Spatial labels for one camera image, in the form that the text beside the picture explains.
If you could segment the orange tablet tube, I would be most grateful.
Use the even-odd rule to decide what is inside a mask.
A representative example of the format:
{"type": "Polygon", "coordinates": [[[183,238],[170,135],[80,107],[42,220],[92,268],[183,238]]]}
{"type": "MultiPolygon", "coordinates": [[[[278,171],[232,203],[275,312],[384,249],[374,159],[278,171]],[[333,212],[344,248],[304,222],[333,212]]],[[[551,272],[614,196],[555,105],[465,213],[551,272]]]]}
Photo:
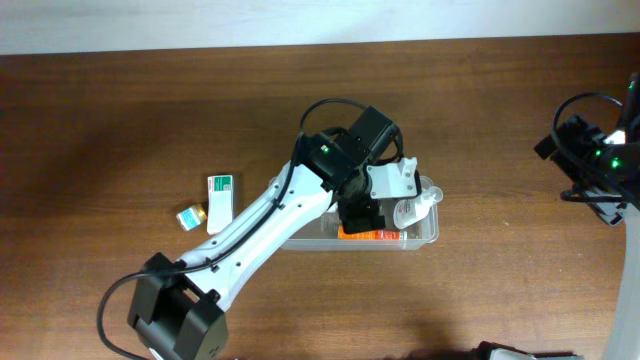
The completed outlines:
{"type": "Polygon", "coordinates": [[[348,234],[344,231],[344,227],[340,225],[338,228],[337,238],[339,240],[355,241],[400,241],[407,239],[407,232],[395,230],[371,230],[348,234]]]}

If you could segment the white spray bottle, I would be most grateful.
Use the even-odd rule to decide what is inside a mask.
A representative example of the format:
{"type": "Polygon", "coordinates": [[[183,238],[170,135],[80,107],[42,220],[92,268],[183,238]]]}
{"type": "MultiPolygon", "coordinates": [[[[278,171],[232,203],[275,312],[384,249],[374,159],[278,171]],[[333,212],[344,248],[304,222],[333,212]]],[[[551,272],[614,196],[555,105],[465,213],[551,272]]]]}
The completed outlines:
{"type": "Polygon", "coordinates": [[[443,199],[439,187],[423,189],[421,194],[412,199],[400,200],[393,210],[393,222],[399,229],[405,229],[427,217],[431,208],[443,199]]]}

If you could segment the white green Panadol box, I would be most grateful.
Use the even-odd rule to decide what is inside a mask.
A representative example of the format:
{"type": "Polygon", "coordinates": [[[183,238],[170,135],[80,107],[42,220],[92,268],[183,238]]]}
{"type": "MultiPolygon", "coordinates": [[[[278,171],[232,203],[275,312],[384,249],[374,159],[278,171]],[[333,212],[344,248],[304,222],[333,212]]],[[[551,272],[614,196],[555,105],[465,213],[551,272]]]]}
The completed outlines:
{"type": "Polygon", "coordinates": [[[234,218],[234,178],[214,175],[208,178],[207,232],[221,232],[234,218]]]}

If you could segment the small jar gold lid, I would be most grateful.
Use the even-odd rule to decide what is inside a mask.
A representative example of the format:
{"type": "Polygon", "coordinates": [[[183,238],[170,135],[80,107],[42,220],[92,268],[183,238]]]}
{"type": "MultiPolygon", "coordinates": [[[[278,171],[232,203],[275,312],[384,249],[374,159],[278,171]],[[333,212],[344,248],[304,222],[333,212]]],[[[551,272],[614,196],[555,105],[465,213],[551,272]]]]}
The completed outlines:
{"type": "Polygon", "coordinates": [[[201,204],[194,204],[176,214],[180,227],[188,232],[207,221],[207,214],[201,204]]]}

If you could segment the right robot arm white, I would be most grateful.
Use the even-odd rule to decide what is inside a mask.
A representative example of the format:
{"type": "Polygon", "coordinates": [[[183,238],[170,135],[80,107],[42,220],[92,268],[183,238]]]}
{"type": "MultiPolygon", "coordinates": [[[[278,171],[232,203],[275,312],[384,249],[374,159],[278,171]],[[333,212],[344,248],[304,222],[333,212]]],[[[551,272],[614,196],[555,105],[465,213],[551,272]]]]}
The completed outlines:
{"type": "Polygon", "coordinates": [[[626,96],[587,92],[564,101],[553,116],[550,134],[534,151],[549,159],[572,181],[560,193],[564,202],[587,205],[609,226],[625,226],[623,272],[614,322],[604,359],[639,357],[639,74],[630,75],[626,96]],[[578,115],[562,122],[566,107],[586,98],[602,98],[621,109],[612,133],[578,115]]]}

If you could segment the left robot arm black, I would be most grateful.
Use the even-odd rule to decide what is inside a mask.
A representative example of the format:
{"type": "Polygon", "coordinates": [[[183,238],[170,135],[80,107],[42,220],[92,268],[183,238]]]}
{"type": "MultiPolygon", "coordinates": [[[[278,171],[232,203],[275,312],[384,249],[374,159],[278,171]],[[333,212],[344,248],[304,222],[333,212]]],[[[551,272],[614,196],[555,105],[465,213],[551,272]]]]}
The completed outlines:
{"type": "Polygon", "coordinates": [[[369,106],[348,129],[300,134],[267,190],[204,243],[172,261],[152,256],[136,274],[127,322],[156,359],[213,359],[228,339],[226,312],[251,276],[295,232],[337,205],[348,234],[386,226],[372,169],[402,153],[398,126],[369,106]]]}

